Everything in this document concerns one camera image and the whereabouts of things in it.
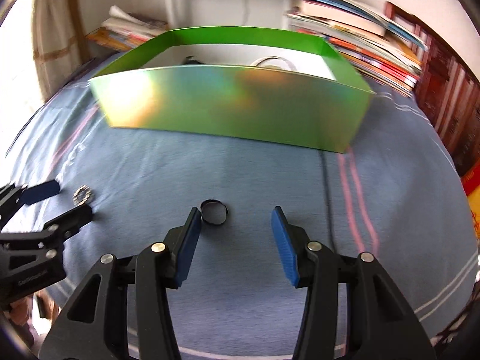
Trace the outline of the person's left hand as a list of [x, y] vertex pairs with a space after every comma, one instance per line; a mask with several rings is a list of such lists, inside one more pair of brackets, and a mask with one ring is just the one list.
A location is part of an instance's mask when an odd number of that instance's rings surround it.
[[41, 290], [12, 303], [5, 316], [19, 333], [25, 334], [24, 340], [32, 348], [41, 346], [60, 311], [47, 291]]

